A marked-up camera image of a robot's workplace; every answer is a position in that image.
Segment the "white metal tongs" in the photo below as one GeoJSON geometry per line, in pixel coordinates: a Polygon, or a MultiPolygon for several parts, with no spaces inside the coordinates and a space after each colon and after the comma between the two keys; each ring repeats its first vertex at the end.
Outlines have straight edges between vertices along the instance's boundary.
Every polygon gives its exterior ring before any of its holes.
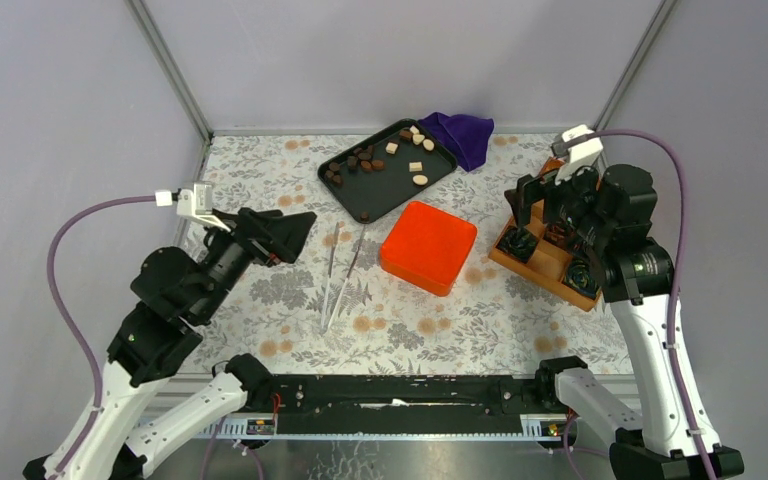
{"type": "Polygon", "coordinates": [[[360,252],[362,250],[362,246],[366,236],[366,230],[367,230],[367,226],[363,225],[360,230],[351,261],[348,263],[348,266],[345,268],[345,271],[344,271],[345,275],[342,278],[339,284],[339,288],[336,290],[335,293],[332,292],[332,286],[333,286],[332,277],[335,272],[334,268],[335,268],[337,243],[334,243],[331,247],[331,251],[328,258],[327,275],[325,278],[325,285],[323,287],[322,306],[320,310],[319,327],[320,327],[321,334],[325,334],[329,330],[332,323],[339,317],[341,304],[345,295],[345,289],[349,284],[351,276],[355,270],[358,258],[360,256],[360,252]]]}

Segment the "orange box lid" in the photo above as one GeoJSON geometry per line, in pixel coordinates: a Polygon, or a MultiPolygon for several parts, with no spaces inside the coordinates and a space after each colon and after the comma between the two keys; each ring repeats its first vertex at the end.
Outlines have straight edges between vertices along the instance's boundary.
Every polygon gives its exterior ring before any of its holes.
{"type": "Polygon", "coordinates": [[[379,260],[389,257],[415,262],[436,257],[463,267],[476,237],[477,227],[472,223],[426,203],[412,201],[382,243],[379,260]]]}

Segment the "orange chocolate box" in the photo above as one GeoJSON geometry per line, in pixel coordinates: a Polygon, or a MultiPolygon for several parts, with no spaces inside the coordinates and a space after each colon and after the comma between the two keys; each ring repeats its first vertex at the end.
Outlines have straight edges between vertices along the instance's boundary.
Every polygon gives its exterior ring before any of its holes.
{"type": "Polygon", "coordinates": [[[401,258],[381,258],[387,273],[438,297],[450,294],[462,267],[459,263],[442,262],[436,257],[409,262],[401,258]]]}

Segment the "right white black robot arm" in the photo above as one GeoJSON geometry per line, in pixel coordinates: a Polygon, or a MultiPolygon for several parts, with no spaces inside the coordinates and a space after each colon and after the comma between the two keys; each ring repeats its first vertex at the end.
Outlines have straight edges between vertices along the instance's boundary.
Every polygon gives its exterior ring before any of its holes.
{"type": "Polygon", "coordinates": [[[591,278],[625,339],[640,408],[632,411],[585,367],[554,371],[533,386],[535,402],[564,406],[608,447],[618,479],[730,479],[745,470],[724,445],[693,377],[680,324],[678,269],[649,234],[657,203],[651,175],[631,165],[583,166],[527,175],[505,194],[519,229],[535,204],[547,226],[580,242],[591,278]]]}

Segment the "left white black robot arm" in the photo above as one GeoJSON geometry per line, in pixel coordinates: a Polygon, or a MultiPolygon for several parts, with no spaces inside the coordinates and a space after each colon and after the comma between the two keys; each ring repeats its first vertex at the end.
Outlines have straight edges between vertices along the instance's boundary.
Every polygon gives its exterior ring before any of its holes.
{"type": "Polygon", "coordinates": [[[317,219],[313,212],[249,208],[219,217],[226,224],[206,227],[200,260],[166,247],[143,261],[131,283],[139,301],[107,348],[92,399],[55,452],[26,464],[24,478],[147,479],[213,422],[268,403],[269,371],[251,354],[236,355],[201,391],[137,425],[202,342],[197,327],[210,323],[245,270],[294,263],[317,219]]]}

